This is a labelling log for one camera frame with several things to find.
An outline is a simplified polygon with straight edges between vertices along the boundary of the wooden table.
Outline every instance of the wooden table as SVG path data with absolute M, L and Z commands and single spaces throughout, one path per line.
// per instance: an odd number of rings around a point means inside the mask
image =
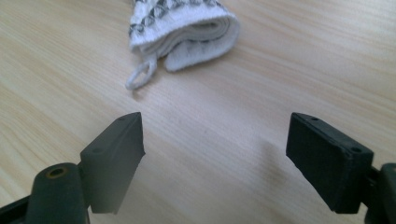
M 0 206 L 140 111 L 147 155 L 117 216 L 92 223 L 362 223 L 332 213 L 285 156 L 290 113 L 396 161 L 396 2 L 228 0 L 223 57 L 131 94 L 129 0 L 0 1 Z

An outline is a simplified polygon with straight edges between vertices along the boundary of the black plastic part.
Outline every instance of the black plastic part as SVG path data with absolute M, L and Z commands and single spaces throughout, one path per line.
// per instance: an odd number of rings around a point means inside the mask
M 89 223 L 79 169 L 75 164 L 53 165 L 35 177 L 24 223 Z
M 94 213 L 117 213 L 144 155 L 140 113 L 116 119 L 80 154 L 86 205 Z
M 23 223 L 26 216 L 29 196 L 8 204 L 0 209 L 1 224 L 20 224 Z
M 361 185 L 371 169 L 373 151 L 320 119 L 293 113 L 287 156 L 332 211 L 359 211 Z
M 374 167 L 364 178 L 361 185 L 362 198 L 361 201 L 367 206 L 367 214 L 364 219 L 366 224 L 389 224 L 385 207 L 381 199 L 381 189 L 378 186 L 380 173 Z
M 382 166 L 378 179 L 379 198 L 382 199 L 389 223 L 396 224 L 396 163 Z

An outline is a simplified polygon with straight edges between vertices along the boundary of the wood grain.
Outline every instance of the wood grain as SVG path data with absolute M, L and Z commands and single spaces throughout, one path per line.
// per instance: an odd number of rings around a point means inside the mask
M 131 94 L 127 0 L 0 1 L 0 206 L 141 111 L 145 148 L 117 216 L 92 223 L 363 223 L 329 211 L 285 156 L 290 113 L 396 161 L 395 1 L 223 1 L 235 48 Z

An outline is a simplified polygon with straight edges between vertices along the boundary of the fabric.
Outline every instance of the fabric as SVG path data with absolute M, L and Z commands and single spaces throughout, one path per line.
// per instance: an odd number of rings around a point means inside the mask
M 134 90 L 151 79 L 161 57 L 173 72 L 229 51 L 239 22 L 216 0 L 135 0 L 129 35 L 132 53 L 142 59 L 125 84 Z

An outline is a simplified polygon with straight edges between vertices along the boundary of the white string loop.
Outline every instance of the white string loop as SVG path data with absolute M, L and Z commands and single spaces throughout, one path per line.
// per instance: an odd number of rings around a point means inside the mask
M 157 59 L 151 58 L 146 60 L 145 62 L 139 64 L 137 68 L 132 72 L 132 74 L 129 76 L 128 80 L 125 83 L 125 88 L 128 91 L 133 91 L 136 90 L 149 82 L 149 80 L 152 78 L 154 75 L 155 70 L 157 69 Z M 144 71 L 147 71 L 146 74 L 144 74 L 142 80 L 137 81 L 137 78 L 144 73 Z

